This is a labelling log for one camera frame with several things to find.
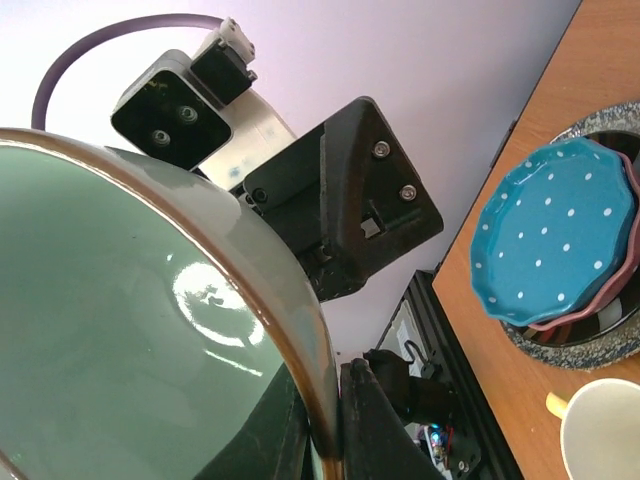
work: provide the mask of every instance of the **white mug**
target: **white mug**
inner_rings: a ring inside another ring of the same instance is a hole
[[[546,405],[562,419],[560,445],[571,480],[640,479],[640,385],[605,378],[569,402],[550,393]]]

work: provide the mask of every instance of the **white ceiling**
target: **white ceiling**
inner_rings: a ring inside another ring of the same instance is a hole
[[[31,101],[67,46],[154,13],[232,16],[257,47],[256,89],[299,134],[372,96],[445,219],[445,232],[325,305],[336,350],[373,346],[416,269],[442,259],[509,124],[522,110],[579,0],[141,0],[0,2],[0,125],[28,127]],[[127,148],[109,125],[122,91],[161,53],[189,54],[205,33],[144,32],[72,67],[48,129]]]

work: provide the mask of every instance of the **cable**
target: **cable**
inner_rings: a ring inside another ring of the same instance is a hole
[[[67,48],[47,70],[33,101],[31,128],[35,130],[45,129],[49,101],[60,78],[80,57],[95,47],[129,33],[142,32],[154,28],[193,27],[214,30],[220,27],[221,23],[222,19],[209,15],[168,13],[125,20],[90,33]]]

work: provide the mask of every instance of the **polka dot plate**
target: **polka dot plate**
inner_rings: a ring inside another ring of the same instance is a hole
[[[517,327],[581,308],[625,259],[634,217],[616,152],[583,138],[544,146],[480,214],[473,290],[487,315]]]

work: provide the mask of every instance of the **bowl rim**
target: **bowl rim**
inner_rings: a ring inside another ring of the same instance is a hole
[[[242,296],[247,307],[262,323],[271,340],[280,350],[283,361],[304,401],[309,421],[314,426],[313,439],[323,465],[323,473],[328,479],[339,480],[342,478],[338,416],[331,418],[331,415],[323,407],[319,394],[322,386],[315,386],[309,372],[304,368],[305,362],[301,360],[299,355],[301,347],[294,345],[285,328],[278,321],[278,316],[272,311],[269,302],[264,301],[241,268],[235,265],[225,252],[211,241],[184,208],[155,191],[134,173],[119,166],[117,162],[110,161],[109,156],[119,156],[116,149],[92,146],[49,132],[14,128],[0,128],[0,147],[18,147],[46,153],[100,176],[144,203],[200,250],[207,260],[220,271],[225,280]],[[0,465],[16,478],[28,480],[28,477],[20,472],[1,451]]]

